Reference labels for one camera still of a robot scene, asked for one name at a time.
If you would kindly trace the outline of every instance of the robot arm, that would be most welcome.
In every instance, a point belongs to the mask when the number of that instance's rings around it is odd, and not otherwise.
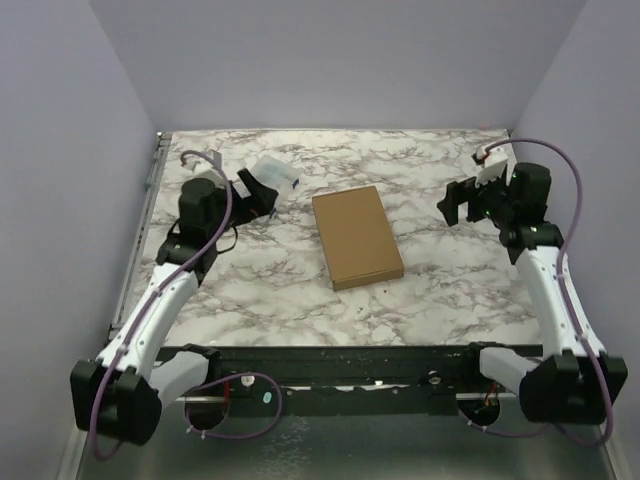
[[[483,170],[477,177],[447,186],[438,203],[449,226],[458,222],[458,206],[468,203],[467,220],[490,219],[527,286],[542,334],[543,360],[536,363],[509,348],[486,346],[479,352],[480,373],[518,395],[528,420],[600,424],[606,412],[595,369],[581,340],[595,353],[615,400],[627,377],[621,358],[609,357],[585,316],[564,257],[562,272],[581,332],[571,320],[556,274],[560,230],[544,220],[551,186],[549,170],[518,163],[507,183],[507,157],[499,148],[491,156],[474,155]]]
[[[238,172],[250,195],[240,197],[234,187],[227,228],[236,228],[271,213],[278,192],[259,183],[246,169]],[[153,435],[162,409],[186,391],[219,376],[218,352],[186,345],[170,361],[154,368],[164,339],[185,303],[198,291],[218,256],[208,247],[222,222],[226,194],[206,178],[194,178],[182,186],[179,219],[158,251],[157,263],[142,299],[95,360],[79,361],[71,373],[71,393],[76,424],[89,430],[92,409],[103,379],[113,373],[99,401],[97,433],[136,445]],[[209,248],[198,260],[196,252]],[[175,278],[176,271],[182,269]],[[160,285],[173,280],[158,292]],[[142,318],[140,313],[149,299]],[[128,334],[133,336],[125,342]]]

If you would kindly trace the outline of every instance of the table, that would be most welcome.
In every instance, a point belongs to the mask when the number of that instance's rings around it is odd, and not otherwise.
[[[470,155],[504,130],[249,130],[173,134],[134,288],[139,298],[180,188],[194,173],[187,149],[218,150],[225,172],[263,155],[300,169],[277,217],[239,228],[185,306],[166,345],[438,345],[538,343],[531,302],[488,222],[448,228],[436,203],[452,180],[474,175]],[[202,162],[195,174],[209,167]],[[314,195],[376,185],[404,259],[401,280],[333,292],[311,207]],[[232,233],[219,243],[232,242]]]

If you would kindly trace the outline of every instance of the bolt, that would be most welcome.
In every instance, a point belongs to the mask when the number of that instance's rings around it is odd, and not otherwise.
[[[438,376],[438,372],[436,372],[435,370],[431,370],[429,372],[429,383],[431,385],[439,385],[441,381],[442,378]]]

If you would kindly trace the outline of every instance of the metal frame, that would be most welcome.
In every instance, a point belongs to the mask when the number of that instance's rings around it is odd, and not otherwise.
[[[131,289],[138,278],[142,252],[149,231],[151,214],[164,172],[171,134],[159,133],[159,145],[149,175],[148,194],[139,224],[140,234],[134,243],[126,281],[118,301],[113,333],[121,326],[131,301]],[[541,345],[510,346],[524,356],[540,356]],[[179,350],[163,347],[159,361],[167,361]],[[469,346],[426,347],[219,347],[223,373],[259,371],[284,385],[287,410],[295,415],[431,413],[452,414],[456,398],[477,396],[489,381],[461,378],[464,356]],[[264,415],[264,405],[253,400],[260,384],[246,388],[248,394],[234,403],[245,404],[243,416]],[[323,390],[332,395],[322,396]],[[363,399],[367,401],[363,408]],[[194,408],[219,405],[212,391],[181,401]],[[75,427],[63,456],[58,478],[77,478],[86,434]],[[618,480],[633,480],[620,440],[614,436],[606,445],[607,454]]]

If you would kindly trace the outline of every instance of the white plastic part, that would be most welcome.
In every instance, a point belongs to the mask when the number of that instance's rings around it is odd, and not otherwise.
[[[240,377],[240,383],[242,384],[243,387],[250,387],[251,385],[253,385],[256,381],[256,377],[254,377],[253,375],[245,375],[244,377]]]
[[[484,164],[482,165],[482,170],[480,171],[480,173],[478,173],[478,175],[476,175],[476,187],[485,185],[486,183],[500,178],[507,168],[508,163],[509,157],[502,149],[502,147],[496,147],[491,150],[489,156],[486,158]]]
[[[209,360],[198,353],[178,352],[151,372],[149,384],[158,390],[162,408],[186,391],[202,385],[209,371]]]
[[[274,208],[278,209],[298,184],[300,170],[269,155],[265,155],[251,168],[251,175],[264,186],[273,188],[278,192],[278,198],[274,205]],[[241,197],[249,195],[244,184],[241,183],[234,183],[238,194]]]
[[[116,370],[123,372],[128,367],[133,367],[136,369],[138,375],[149,380],[153,363],[171,325],[184,304],[187,303],[187,300],[198,290],[198,280],[196,279],[195,273],[181,272],[173,282],[167,286],[162,295],[153,302],[149,310],[147,310],[129,347],[125,349],[122,342],[144,303],[153,291],[177,268],[177,265],[165,263],[153,269],[149,286],[136,305],[136,308],[133,309],[129,319],[118,332],[116,338],[97,356],[97,360],[101,362],[105,368],[111,364],[116,352],[124,349],[125,353],[120,359],[120,362],[118,362]]]
[[[480,350],[480,373],[516,395],[520,392],[524,376],[536,366],[509,348],[486,347]]]
[[[527,285],[533,308],[538,317],[544,357],[562,354],[564,350],[573,352],[575,356],[586,356],[560,292],[555,268],[557,257],[558,248],[556,247],[524,250],[516,261],[516,268]],[[591,329],[582,309],[582,304],[571,281],[566,255],[562,270],[569,296],[584,330],[584,336],[596,356],[599,356],[601,352],[605,352],[605,348]]]

